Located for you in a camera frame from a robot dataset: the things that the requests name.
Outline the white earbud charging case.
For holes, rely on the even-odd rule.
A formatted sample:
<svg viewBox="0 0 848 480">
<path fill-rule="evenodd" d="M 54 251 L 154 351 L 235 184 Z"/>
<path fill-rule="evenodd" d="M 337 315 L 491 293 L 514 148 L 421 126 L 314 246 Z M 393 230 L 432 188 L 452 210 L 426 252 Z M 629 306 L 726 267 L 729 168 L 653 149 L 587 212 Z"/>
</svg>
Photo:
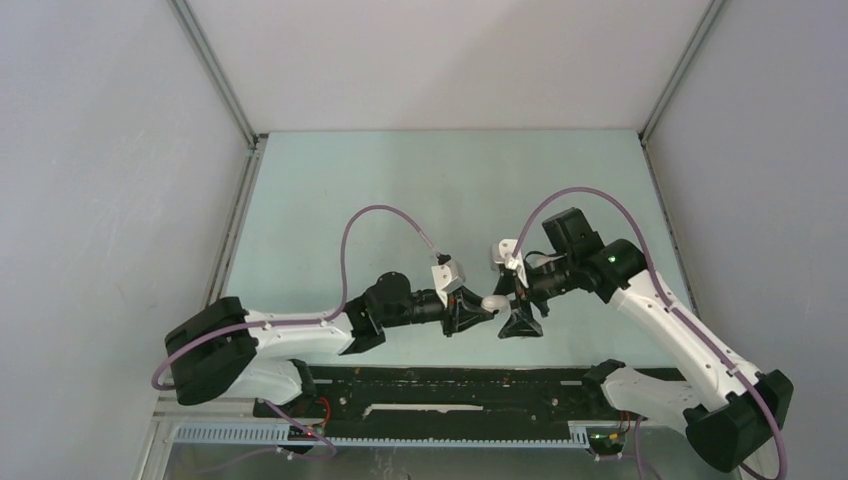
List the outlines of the white earbud charging case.
<svg viewBox="0 0 848 480">
<path fill-rule="evenodd" d="M 510 299 L 503 295 L 485 296 L 480 301 L 480 307 L 493 315 L 510 310 Z"/>
</svg>

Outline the pink earbud charging case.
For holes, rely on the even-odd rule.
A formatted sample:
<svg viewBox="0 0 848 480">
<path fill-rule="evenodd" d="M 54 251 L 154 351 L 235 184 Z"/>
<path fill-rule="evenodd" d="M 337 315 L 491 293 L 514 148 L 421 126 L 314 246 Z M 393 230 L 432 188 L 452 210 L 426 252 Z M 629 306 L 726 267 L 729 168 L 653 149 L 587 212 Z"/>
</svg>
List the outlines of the pink earbud charging case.
<svg viewBox="0 0 848 480">
<path fill-rule="evenodd" d="M 534 268 L 548 268 L 555 261 L 556 258 L 553 257 L 539 257 L 534 260 Z"/>
</svg>

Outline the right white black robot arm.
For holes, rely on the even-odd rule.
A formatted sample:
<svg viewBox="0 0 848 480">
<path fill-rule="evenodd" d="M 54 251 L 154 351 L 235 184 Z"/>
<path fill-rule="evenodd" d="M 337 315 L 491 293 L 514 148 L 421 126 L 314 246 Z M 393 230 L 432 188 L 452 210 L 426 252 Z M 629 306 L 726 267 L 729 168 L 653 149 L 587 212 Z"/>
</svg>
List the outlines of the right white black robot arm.
<svg viewBox="0 0 848 480">
<path fill-rule="evenodd" d="M 573 290 L 596 295 L 633 321 L 673 362 L 684 380 L 659 380 L 609 359 L 584 377 L 585 411 L 606 418 L 635 413 L 682 434 L 712 468 L 758 473 L 750 461 L 776 440 L 794 393 L 779 369 L 765 372 L 733 351 L 682 305 L 632 242 L 605 243 L 577 208 L 543 223 L 553 254 L 526 261 L 515 239 L 492 246 L 502 278 L 496 292 L 513 295 L 502 338 L 539 336 L 535 315 Z"/>
</svg>

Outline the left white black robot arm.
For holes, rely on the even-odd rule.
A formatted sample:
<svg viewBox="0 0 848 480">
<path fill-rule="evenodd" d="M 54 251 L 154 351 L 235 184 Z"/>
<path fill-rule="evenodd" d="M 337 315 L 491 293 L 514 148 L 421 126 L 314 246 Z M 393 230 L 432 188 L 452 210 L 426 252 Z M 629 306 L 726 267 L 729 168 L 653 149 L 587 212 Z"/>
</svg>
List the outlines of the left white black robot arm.
<svg viewBox="0 0 848 480">
<path fill-rule="evenodd" d="M 334 319 L 247 310 L 238 298 L 224 297 L 168 333 L 164 343 L 179 404 L 253 397 L 299 417 L 316 403 L 308 359 L 366 352 L 384 343 L 393 327 L 437 323 L 451 336 L 506 307 L 506 297 L 476 295 L 450 268 L 438 266 L 432 289 L 414 291 L 398 272 L 381 275 Z"/>
</svg>

